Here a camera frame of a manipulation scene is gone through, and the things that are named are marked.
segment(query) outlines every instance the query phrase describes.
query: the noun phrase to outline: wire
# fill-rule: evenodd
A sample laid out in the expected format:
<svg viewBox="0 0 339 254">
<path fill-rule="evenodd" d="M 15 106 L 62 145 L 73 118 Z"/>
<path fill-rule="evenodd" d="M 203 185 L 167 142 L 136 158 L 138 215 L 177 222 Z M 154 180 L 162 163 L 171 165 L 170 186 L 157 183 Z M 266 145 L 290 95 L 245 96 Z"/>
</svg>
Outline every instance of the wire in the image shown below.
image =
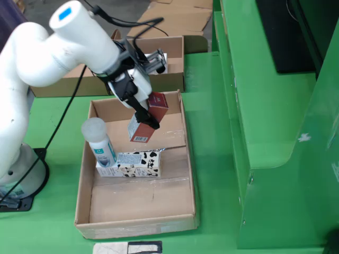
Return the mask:
<svg viewBox="0 0 339 254">
<path fill-rule="evenodd" d="M 69 100 L 69 102 L 68 102 L 68 104 L 67 104 L 67 106 L 66 106 L 64 112 L 63 112 L 63 115 L 61 116 L 61 118 L 60 118 L 60 120 L 59 120 L 59 123 L 58 123 L 57 127 L 55 128 L 55 130 L 54 130 L 52 136 L 50 137 L 50 139 L 49 139 L 48 142 L 47 142 L 47 145 L 45 146 L 45 149 L 46 149 L 46 150 L 47 150 L 47 148 L 49 147 L 49 145 L 51 144 L 51 142 L 52 142 L 52 140 L 53 140 L 55 134 L 56 134 L 57 131 L 59 130 L 59 127 L 60 127 L 61 123 L 62 123 L 63 120 L 64 120 L 64 117 L 65 117 L 65 115 L 66 115 L 66 113 L 67 113 L 67 111 L 68 111 L 68 109 L 69 109 L 69 106 L 70 106 L 70 104 L 72 103 L 72 101 L 73 101 L 73 99 L 74 99 L 74 97 L 75 97 L 75 95 L 76 95 L 76 92 L 77 92 L 78 89 L 79 89 L 79 86 L 80 86 L 81 80 L 82 80 L 82 78 L 83 78 L 83 76 L 84 76 L 84 73 L 85 73 L 86 68 L 87 68 L 87 66 L 84 67 L 83 71 L 81 72 L 81 74 L 80 74 L 80 76 L 79 76 L 79 79 L 78 79 L 78 82 L 77 82 L 76 87 L 75 87 L 75 89 L 74 89 L 74 92 L 73 92 L 73 94 L 72 94 L 72 96 L 71 96 L 71 98 L 70 98 L 70 100 Z M 31 167 L 27 170 L 27 172 L 20 178 L 19 181 L 16 182 L 16 184 L 15 184 L 14 186 L 13 186 L 13 187 L 12 187 L 12 188 L 11 188 L 11 189 L 10 189 L 10 190 L 9 190 L 9 191 L 1 198 L 0 204 L 2 203 L 3 200 L 5 200 L 5 199 L 9 196 L 9 194 L 10 194 L 12 191 L 14 191 L 14 189 L 15 189 L 15 188 L 23 181 L 23 179 L 25 179 L 25 177 L 32 171 L 32 169 L 34 168 L 34 166 L 38 163 L 39 159 L 40 159 L 40 157 L 39 157 L 39 155 L 38 155 L 38 158 L 34 161 L 34 163 L 33 163 L 33 164 L 31 165 Z"/>
<path fill-rule="evenodd" d="M 151 21 L 146 21 L 146 22 L 130 22 L 130 21 L 125 21 L 125 20 L 121 20 L 121 19 L 118 19 L 116 17 L 112 17 L 112 16 L 109 16 L 106 12 L 104 12 L 99 6 L 95 6 L 93 7 L 87 0 L 84 0 L 84 2 L 89 6 L 91 7 L 93 10 L 96 10 L 96 13 L 95 11 L 93 13 L 95 14 L 98 14 L 100 17 L 104 18 L 106 21 L 108 21 L 109 23 L 111 24 L 114 24 L 116 26 L 120 26 L 120 27 L 123 27 L 123 28 L 134 28 L 135 26 L 140 26 L 140 25 L 147 25 L 149 26 L 150 28 L 155 28 L 161 32 L 163 32 L 167 37 L 169 36 L 168 33 L 166 33 L 164 30 L 160 29 L 160 28 L 157 28 L 155 25 L 150 25 L 149 23 Z M 123 23 L 126 23 L 126 24 L 119 24 L 118 22 L 114 21 L 114 20 L 117 20 L 117 21 L 120 21 L 120 22 L 123 22 Z"/>
<path fill-rule="evenodd" d="M 150 25 L 149 27 L 145 28 L 144 30 L 142 30 L 140 33 L 138 33 L 138 34 L 134 37 L 134 39 L 133 39 L 133 46 L 134 46 L 134 47 L 137 47 L 136 40 L 137 40 L 142 34 L 146 33 L 149 29 L 154 28 L 155 25 L 159 24 L 159 23 L 162 22 L 163 20 L 164 20 L 163 17 L 158 17 L 158 18 L 156 18 L 156 19 L 147 21 L 147 23 L 151 23 L 151 22 L 152 22 L 153 24 Z"/>
<path fill-rule="evenodd" d="M 292 17 L 292 19 L 294 19 L 295 21 L 299 22 L 299 21 L 292 15 L 292 13 L 290 12 L 290 9 L 288 8 L 288 0 L 286 0 L 286 8 L 287 8 L 288 13 L 289 13 L 290 16 Z"/>
<path fill-rule="evenodd" d="M 93 6 L 87 0 L 84 0 L 84 2 L 88 4 L 90 8 L 93 8 Z"/>
<path fill-rule="evenodd" d="M 120 20 L 120 19 L 117 19 L 116 17 L 112 17 L 112 19 L 115 19 L 115 20 L 118 20 L 120 22 L 125 22 L 125 23 L 129 23 L 129 24 L 140 24 L 139 22 L 129 22 L 129 21 L 125 21 L 125 20 Z M 169 36 L 168 33 L 166 33 L 164 30 L 160 29 L 160 28 L 157 28 L 156 26 L 154 26 L 155 29 L 163 32 L 167 37 Z"/>
</svg>

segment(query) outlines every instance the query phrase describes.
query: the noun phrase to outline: barcode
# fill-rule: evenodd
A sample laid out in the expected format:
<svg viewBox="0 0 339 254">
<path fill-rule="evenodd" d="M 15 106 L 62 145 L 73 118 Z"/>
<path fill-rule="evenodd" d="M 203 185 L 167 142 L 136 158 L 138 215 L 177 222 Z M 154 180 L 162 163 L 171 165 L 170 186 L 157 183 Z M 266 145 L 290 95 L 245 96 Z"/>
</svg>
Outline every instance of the barcode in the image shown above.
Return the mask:
<svg viewBox="0 0 339 254">
<path fill-rule="evenodd" d="M 23 190 L 18 190 L 17 192 L 15 192 L 15 194 L 17 196 L 20 196 L 20 195 L 24 194 L 24 192 L 23 192 Z"/>
<path fill-rule="evenodd" d="M 138 137 L 138 136 L 135 136 L 133 141 L 146 142 L 147 139 L 148 139 L 148 137 Z"/>
<path fill-rule="evenodd" d="M 124 155 L 123 153 L 118 154 L 117 164 L 140 164 L 141 155 Z"/>
</svg>

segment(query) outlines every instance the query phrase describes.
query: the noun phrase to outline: black mount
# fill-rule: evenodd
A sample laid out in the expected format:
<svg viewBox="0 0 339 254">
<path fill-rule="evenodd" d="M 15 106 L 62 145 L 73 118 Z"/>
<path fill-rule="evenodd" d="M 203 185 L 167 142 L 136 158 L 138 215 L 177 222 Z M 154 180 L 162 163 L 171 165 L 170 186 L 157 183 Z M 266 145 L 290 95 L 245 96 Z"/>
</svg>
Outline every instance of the black mount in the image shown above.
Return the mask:
<svg viewBox="0 0 339 254">
<path fill-rule="evenodd" d="M 45 178 L 41 184 L 41 186 L 30 196 L 22 198 L 22 199 L 8 199 L 10 200 L 13 204 L 16 204 L 15 208 L 9 208 L 6 205 L 0 204 L 0 213 L 5 213 L 5 212 L 26 212 L 29 211 L 32 208 L 33 200 L 34 197 L 45 187 L 48 178 L 49 178 L 49 167 L 47 163 L 45 162 L 45 157 L 47 150 L 45 148 L 35 148 L 34 152 L 40 157 L 40 160 L 44 164 L 44 167 L 46 169 L 46 175 Z"/>
</svg>

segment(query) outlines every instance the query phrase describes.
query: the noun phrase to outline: cardboard box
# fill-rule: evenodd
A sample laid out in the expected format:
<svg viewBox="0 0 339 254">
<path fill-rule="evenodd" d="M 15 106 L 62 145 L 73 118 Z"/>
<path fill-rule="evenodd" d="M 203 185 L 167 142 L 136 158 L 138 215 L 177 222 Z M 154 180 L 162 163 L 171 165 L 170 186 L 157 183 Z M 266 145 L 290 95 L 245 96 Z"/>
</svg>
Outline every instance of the cardboard box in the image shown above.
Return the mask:
<svg viewBox="0 0 339 254">
<path fill-rule="evenodd" d="M 75 227 L 85 238 L 134 237 L 199 226 L 181 94 L 165 95 L 169 109 L 148 143 L 129 142 L 127 125 L 134 110 L 116 98 L 91 102 L 88 117 L 106 122 L 115 151 L 165 150 L 161 177 L 101 177 L 85 143 L 75 215 Z"/>
<path fill-rule="evenodd" d="M 164 115 L 168 110 L 168 104 L 166 97 L 163 93 L 152 92 L 147 100 L 148 112 L 154 116 L 154 118 L 161 123 Z M 128 124 L 128 136 L 132 142 L 144 142 L 147 143 L 150 137 L 154 133 L 154 129 L 144 123 L 138 123 L 137 118 L 133 115 L 131 121 Z"/>
<path fill-rule="evenodd" d="M 169 36 L 203 35 L 202 30 L 211 17 L 212 6 L 213 0 L 158 0 L 150 3 L 138 22 L 163 17 L 164 21 L 156 26 Z M 127 35 L 134 37 L 144 29 L 143 26 L 132 28 Z M 165 36 L 162 31 L 150 29 L 141 38 Z"/>
<path fill-rule="evenodd" d="M 161 153 L 119 152 L 118 160 L 112 167 L 102 167 L 96 162 L 96 169 L 101 177 L 159 177 Z"/>
<path fill-rule="evenodd" d="M 13 1 L 16 3 L 16 5 L 17 5 L 18 8 L 20 9 L 20 11 L 21 11 L 22 13 L 24 13 L 24 11 L 25 11 L 25 9 L 26 9 L 26 6 L 25 6 L 24 1 L 23 1 L 23 0 L 13 0 Z"/>
<path fill-rule="evenodd" d="M 121 39 L 119 31 L 112 35 Z M 185 91 L 184 54 L 207 52 L 207 40 L 202 36 L 179 36 L 166 38 L 139 39 L 138 47 L 144 53 L 153 53 L 158 48 L 167 53 L 168 70 L 166 74 L 149 75 L 153 92 Z M 36 97 L 71 96 L 76 87 L 84 65 L 71 70 L 64 78 L 48 87 L 31 87 Z M 95 96 L 113 94 L 105 84 L 86 69 L 76 96 Z"/>
</svg>

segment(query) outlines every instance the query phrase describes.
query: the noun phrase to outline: green table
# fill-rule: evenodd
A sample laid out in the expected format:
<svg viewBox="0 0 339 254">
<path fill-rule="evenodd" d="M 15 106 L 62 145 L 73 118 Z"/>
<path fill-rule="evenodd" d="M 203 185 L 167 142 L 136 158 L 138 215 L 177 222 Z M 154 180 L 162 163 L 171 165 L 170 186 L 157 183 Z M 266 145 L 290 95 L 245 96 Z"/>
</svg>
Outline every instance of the green table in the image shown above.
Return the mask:
<svg viewBox="0 0 339 254">
<path fill-rule="evenodd" d="M 286 250 L 236 250 L 241 213 L 219 53 L 188 55 L 185 70 L 187 93 L 183 99 L 201 198 L 201 226 L 186 232 L 105 241 L 162 240 L 164 253 L 175 254 L 286 253 Z M 74 227 L 84 144 L 80 126 L 87 118 L 90 100 L 98 98 L 103 97 L 74 99 L 48 149 L 46 161 L 50 178 L 35 198 L 32 210 L 0 214 L 1 253 L 90 254 L 94 243 L 102 242 L 84 239 Z M 68 100 L 38 98 L 34 101 L 25 140 L 29 145 L 45 146 Z M 319 249 L 289 251 L 320 252 Z"/>
</svg>

